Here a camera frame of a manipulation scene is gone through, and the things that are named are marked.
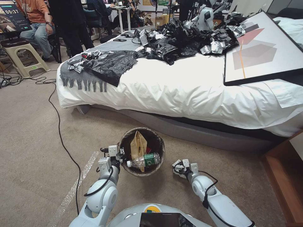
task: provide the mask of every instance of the wooden cabinet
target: wooden cabinet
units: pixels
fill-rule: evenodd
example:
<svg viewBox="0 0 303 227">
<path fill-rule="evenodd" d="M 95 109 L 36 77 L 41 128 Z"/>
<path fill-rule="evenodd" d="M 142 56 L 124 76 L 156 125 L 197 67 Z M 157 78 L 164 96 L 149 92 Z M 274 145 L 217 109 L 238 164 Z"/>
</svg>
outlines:
<svg viewBox="0 0 303 227">
<path fill-rule="evenodd" d="M 282 142 L 265 155 L 262 162 L 286 218 L 286 226 L 303 227 L 303 131 Z"/>
</svg>

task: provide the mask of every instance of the blanket fringe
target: blanket fringe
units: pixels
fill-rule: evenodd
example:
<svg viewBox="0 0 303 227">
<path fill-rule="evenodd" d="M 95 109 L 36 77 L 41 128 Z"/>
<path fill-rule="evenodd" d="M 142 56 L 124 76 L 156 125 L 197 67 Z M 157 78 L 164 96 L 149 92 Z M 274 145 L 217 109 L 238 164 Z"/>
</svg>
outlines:
<svg viewBox="0 0 303 227">
<path fill-rule="evenodd" d="M 75 79 L 75 78 L 71 78 L 68 76 L 62 76 L 60 75 L 61 80 L 63 82 L 63 86 L 67 86 L 68 82 L 69 82 L 69 87 L 72 88 L 74 86 L 74 81 L 77 81 L 77 86 L 78 86 L 78 90 L 81 90 L 82 87 L 82 81 L 84 83 L 84 90 L 85 91 L 90 91 L 91 90 L 91 84 L 92 84 L 92 88 L 93 91 L 96 92 L 96 83 L 99 82 L 100 85 L 100 92 L 107 92 L 107 86 L 106 86 L 106 82 L 104 82 L 103 80 L 87 80 L 87 79 Z"/>
</svg>

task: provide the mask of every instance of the wicker trash can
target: wicker trash can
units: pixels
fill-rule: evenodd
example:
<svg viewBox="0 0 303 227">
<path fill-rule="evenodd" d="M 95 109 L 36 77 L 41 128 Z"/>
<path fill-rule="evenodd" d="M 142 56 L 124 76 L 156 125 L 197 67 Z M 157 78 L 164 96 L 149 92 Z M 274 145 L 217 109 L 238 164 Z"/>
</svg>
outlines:
<svg viewBox="0 0 303 227">
<path fill-rule="evenodd" d="M 147 141 L 147 146 L 151 148 L 151 153 L 158 153 L 160 156 L 160 163 L 157 165 L 153 165 L 150 167 L 146 167 L 144 172 L 141 172 L 140 169 L 134 168 L 134 167 L 128 167 L 126 164 L 126 160 L 131 160 L 131 149 L 130 149 L 130 143 L 134 139 L 136 131 L 139 131 Z M 164 162 L 165 158 L 165 147 L 163 139 L 155 133 L 153 130 L 149 128 L 139 127 L 134 128 L 129 131 L 127 131 L 121 138 L 119 144 L 119 149 L 124 148 L 126 160 L 124 160 L 121 165 L 123 168 L 129 172 L 130 174 L 136 176 L 136 177 L 146 177 L 149 175 L 152 175 L 155 173 Z"/>
</svg>

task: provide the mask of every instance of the jeans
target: jeans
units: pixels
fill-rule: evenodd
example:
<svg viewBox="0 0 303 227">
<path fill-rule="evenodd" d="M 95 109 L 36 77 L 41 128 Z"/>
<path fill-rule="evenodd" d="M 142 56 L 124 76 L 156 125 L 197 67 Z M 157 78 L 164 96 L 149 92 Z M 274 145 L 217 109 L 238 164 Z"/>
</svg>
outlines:
<svg viewBox="0 0 303 227">
<path fill-rule="evenodd" d="M 45 23 L 33 23 L 31 24 L 32 30 L 21 32 L 20 37 L 29 41 L 34 48 L 39 48 L 43 52 L 44 58 L 51 56 L 52 47 L 47 40 L 48 34 L 45 31 Z"/>
</svg>

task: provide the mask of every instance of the table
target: table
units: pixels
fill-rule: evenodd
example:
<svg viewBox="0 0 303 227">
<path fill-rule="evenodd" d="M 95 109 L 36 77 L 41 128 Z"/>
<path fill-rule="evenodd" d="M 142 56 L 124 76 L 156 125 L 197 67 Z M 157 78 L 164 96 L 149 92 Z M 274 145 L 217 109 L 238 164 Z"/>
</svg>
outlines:
<svg viewBox="0 0 303 227">
<path fill-rule="evenodd" d="M 130 8 L 129 8 L 129 7 L 125 7 L 125 6 L 115 6 L 115 7 L 113 7 L 112 9 L 118 11 L 119 20 L 120 20 L 120 31 L 121 31 L 121 33 L 123 33 L 123 24 L 122 24 L 121 10 L 122 10 L 122 9 L 126 9 L 126 10 L 127 10 L 128 30 L 130 31 L 130 30 L 131 30 L 131 27 L 130 27 L 130 16 L 129 16 Z"/>
</svg>

